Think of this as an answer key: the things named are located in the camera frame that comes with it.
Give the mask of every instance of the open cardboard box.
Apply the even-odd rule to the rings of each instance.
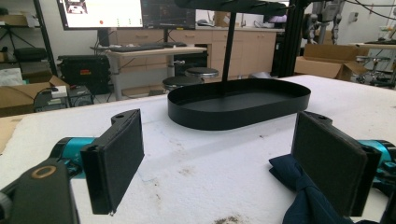
[[[304,56],[297,57],[294,73],[350,81],[352,75],[361,75],[367,69],[356,62],[356,56],[365,56],[368,49],[341,45],[305,45]]]
[[[46,88],[68,84],[50,71],[22,74],[27,85],[0,87],[0,118],[34,112],[35,96]]]

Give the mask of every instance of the white table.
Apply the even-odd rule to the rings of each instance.
[[[307,110],[333,119],[341,131],[396,144],[396,91],[323,77],[284,80],[309,88]],[[198,131],[168,118],[166,96],[26,116],[0,156],[0,189],[46,159],[60,139],[99,136],[110,117],[136,108],[146,157],[114,217],[92,215],[85,180],[72,180],[81,223],[215,223],[227,217],[281,223],[295,194],[268,172],[268,160],[290,153],[296,115],[230,131]],[[379,220],[385,206],[386,197],[373,190],[364,218]]]
[[[152,50],[142,50],[134,52],[108,52],[106,55],[110,63],[111,81],[114,84],[114,93],[116,95],[116,100],[122,99],[122,89],[120,83],[120,59],[132,59],[132,58],[145,58],[154,56],[167,56],[167,75],[172,77],[175,75],[174,67],[174,55],[177,54],[189,54],[189,53],[199,53],[205,51],[206,48],[197,47],[178,47],[171,49],[152,49]]]

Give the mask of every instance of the black stool seat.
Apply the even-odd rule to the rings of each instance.
[[[216,77],[219,75],[219,71],[207,67],[193,67],[187,69],[184,74],[187,77]]]
[[[163,87],[166,90],[171,91],[179,87],[198,85],[202,83],[204,82],[198,77],[168,77],[163,80]]]

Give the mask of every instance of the stool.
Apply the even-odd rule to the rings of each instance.
[[[172,91],[174,89],[203,84],[204,82],[198,77],[168,77],[163,80],[163,88],[166,91]]]
[[[186,77],[217,77],[219,75],[219,71],[207,67],[193,67],[187,69],[184,74],[186,75]]]
[[[361,64],[366,64],[368,62],[373,62],[373,69],[363,75],[360,75],[356,78],[356,80],[363,84],[366,81],[366,75],[370,75],[372,77],[372,83],[375,82],[375,80],[378,77],[382,77],[384,76],[384,74],[382,72],[378,72],[376,71],[376,67],[378,66],[379,62],[386,62],[389,61],[390,58],[388,57],[382,57],[382,56],[374,56],[374,57],[369,57],[369,56],[356,56],[356,62],[361,63]]]

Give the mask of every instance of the white screen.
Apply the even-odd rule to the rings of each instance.
[[[64,28],[143,27],[140,0],[58,0]]]

